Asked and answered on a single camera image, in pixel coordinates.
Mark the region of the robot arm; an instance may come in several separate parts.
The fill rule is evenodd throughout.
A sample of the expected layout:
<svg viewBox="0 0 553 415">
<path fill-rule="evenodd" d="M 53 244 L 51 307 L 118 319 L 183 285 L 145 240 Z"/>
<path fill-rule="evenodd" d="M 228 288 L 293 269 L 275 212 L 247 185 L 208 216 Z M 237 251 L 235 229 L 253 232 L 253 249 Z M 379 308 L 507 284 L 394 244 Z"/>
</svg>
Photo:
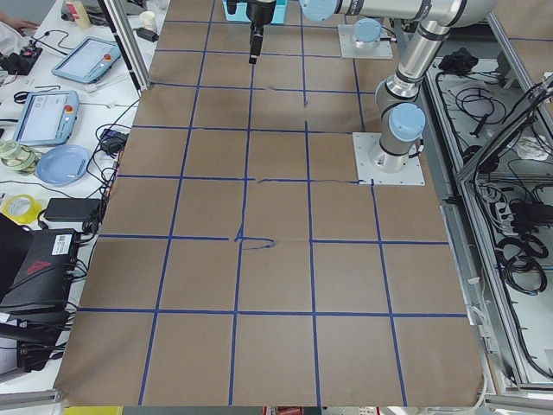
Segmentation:
<svg viewBox="0 0 553 415">
<path fill-rule="evenodd" d="M 302 13 L 313 22 L 334 14 L 366 15 L 417 22 L 416 33 L 398 63 L 394 74 L 376 90 L 382 118 L 382 133 L 369 152 L 376 169 L 395 174 L 401 171 L 414 142 L 423 133 L 426 118 L 414 104 L 419 86 L 442 43 L 452 28 L 466 27 L 485 18 L 495 1 L 301 1 Z"/>
<path fill-rule="evenodd" d="M 357 48 L 376 47 L 381 40 L 382 22 L 364 17 L 353 25 L 353 41 Z"/>
</svg>

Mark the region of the person hand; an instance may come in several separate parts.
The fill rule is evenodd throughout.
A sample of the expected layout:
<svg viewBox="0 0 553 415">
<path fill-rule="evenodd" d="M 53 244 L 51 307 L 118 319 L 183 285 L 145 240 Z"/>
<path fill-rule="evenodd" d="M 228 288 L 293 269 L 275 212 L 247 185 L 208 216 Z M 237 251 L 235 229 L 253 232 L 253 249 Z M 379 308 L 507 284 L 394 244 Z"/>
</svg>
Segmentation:
<svg viewBox="0 0 553 415">
<path fill-rule="evenodd" d="M 38 29 L 40 26 L 39 23 L 10 17 L 3 12 L 0 12 L 0 20 L 18 32 L 24 29 Z"/>
</svg>

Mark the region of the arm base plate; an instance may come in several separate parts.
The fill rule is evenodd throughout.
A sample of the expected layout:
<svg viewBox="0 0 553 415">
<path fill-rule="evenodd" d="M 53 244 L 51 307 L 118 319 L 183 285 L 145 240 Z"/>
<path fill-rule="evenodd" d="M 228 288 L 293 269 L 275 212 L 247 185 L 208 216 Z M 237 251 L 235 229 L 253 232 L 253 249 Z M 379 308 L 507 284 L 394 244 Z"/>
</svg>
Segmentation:
<svg viewBox="0 0 553 415">
<path fill-rule="evenodd" d="M 391 41 L 385 38 L 385 30 L 381 36 L 373 42 L 358 41 L 354 36 L 354 26 L 340 24 L 338 26 L 338 38 L 340 41 L 340 54 L 343 58 L 392 60 L 393 52 Z"/>
<path fill-rule="evenodd" d="M 403 156 L 392 156 L 380 146 L 380 133 L 354 132 L 353 149 L 357 180 L 365 185 L 424 186 L 416 146 Z"/>
</svg>

